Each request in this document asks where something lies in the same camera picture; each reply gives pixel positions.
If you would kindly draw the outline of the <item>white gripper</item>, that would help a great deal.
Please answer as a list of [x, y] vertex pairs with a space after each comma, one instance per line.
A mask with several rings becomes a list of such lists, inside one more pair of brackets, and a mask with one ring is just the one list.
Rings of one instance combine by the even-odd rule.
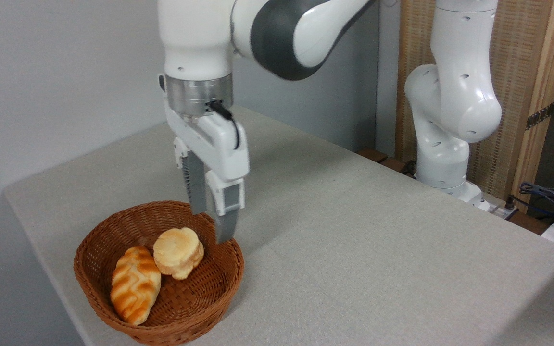
[[217, 244], [234, 238], [239, 210], [245, 208], [244, 179], [250, 171], [245, 131], [234, 119], [232, 76], [181, 80], [159, 76], [168, 125], [176, 138], [176, 166], [193, 215], [207, 211], [206, 183], [213, 197]]

